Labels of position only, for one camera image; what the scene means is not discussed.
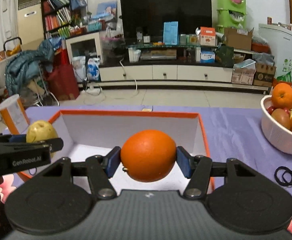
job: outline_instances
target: drawer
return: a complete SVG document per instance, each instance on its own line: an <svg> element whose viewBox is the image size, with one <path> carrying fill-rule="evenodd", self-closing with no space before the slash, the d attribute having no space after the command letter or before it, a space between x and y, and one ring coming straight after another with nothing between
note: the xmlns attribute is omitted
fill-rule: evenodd
<svg viewBox="0 0 292 240"><path fill-rule="evenodd" d="M199 80L230 83L232 74L232 68L187 65L177 66L178 80Z"/></svg>
<svg viewBox="0 0 292 240"><path fill-rule="evenodd" d="M153 80L177 80L177 65L153 65Z"/></svg>
<svg viewBox="0 0 292 240"><path fill-rule="evenodd" d="M123 81L123 80L152 80L153 72L151 65L125 66L100 68L100 79L102 81Z"/></svg>

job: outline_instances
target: apple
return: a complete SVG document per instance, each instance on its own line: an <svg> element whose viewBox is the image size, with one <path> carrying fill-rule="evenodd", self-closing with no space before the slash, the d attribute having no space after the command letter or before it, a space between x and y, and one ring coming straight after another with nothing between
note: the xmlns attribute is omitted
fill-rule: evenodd
<svg viewBox="0 0 292 240"><path fill-rule="evenodd" d="M32 123L28 127L26 133L26 142L32 143L58 137L59 136L51 123L44 120L39 120ZM50 157L53 158L54 155L55 153L53 152L50 154Z"/></svg>
<svg viewBox="0 0 292 240"><path fill-rule="evenodd" d="M290 116L290 109L288 109L287 107L285 107L283 110Z"/></svg>
<svg viewBox="0 0 292 240"><path fill-rule="evenodd" d="M274 112L274 110L276 109L276 107L274 107L274 106L270 106L270 107L268 107L267 108L267 112L268 112L268 114L272 114L273 112Z"/></svg>

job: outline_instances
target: television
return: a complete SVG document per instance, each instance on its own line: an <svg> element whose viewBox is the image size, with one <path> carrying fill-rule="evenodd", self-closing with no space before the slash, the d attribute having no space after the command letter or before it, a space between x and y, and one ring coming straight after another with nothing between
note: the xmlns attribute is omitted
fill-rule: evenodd
<svg viewBox="0 0 292 240"><path fill-rule="evenodd" d="M160 41L164 22L178 22L179 34L195 33L197 27L212 26L212 0L120 0L126 40L136 40L142 27L152 41Z"/></svg>

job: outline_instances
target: blue jacket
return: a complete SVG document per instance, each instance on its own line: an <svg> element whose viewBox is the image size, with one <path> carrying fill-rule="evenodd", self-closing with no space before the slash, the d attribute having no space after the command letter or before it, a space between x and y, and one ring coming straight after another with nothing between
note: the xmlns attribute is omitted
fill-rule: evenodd
<svg viewBox="0 0 292 240"><path fill-rule="evenodd" d="M41 42L37 50L20 52L6 66L6 88L9 96L19 94L23 86L39 76L39 64L50 62L54 58L54 48L49 40Z"/></svg>

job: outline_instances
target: orange box rim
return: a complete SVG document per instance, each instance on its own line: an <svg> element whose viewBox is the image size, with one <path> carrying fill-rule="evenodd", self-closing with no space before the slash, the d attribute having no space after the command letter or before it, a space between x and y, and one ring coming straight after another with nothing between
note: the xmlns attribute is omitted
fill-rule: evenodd
<svg viewBox="0 0 292 240"><path fill-rule="evenodd" d="M183 113L183 112L143 112L143 111L107 111L107 110L59 110L49 120L53 124L61 115L105 115L105 116L140 116L140 117L170 117L170 118L198 118L200 128L203 135L203 141L206 151L206 156L210 158L208 148L207 136L204 129L204 124L199 113ZM24 181L32 178L29 174L21 171L17 173L18 176ZM214 178L211 178L212 189L214 190Z"/></svg>

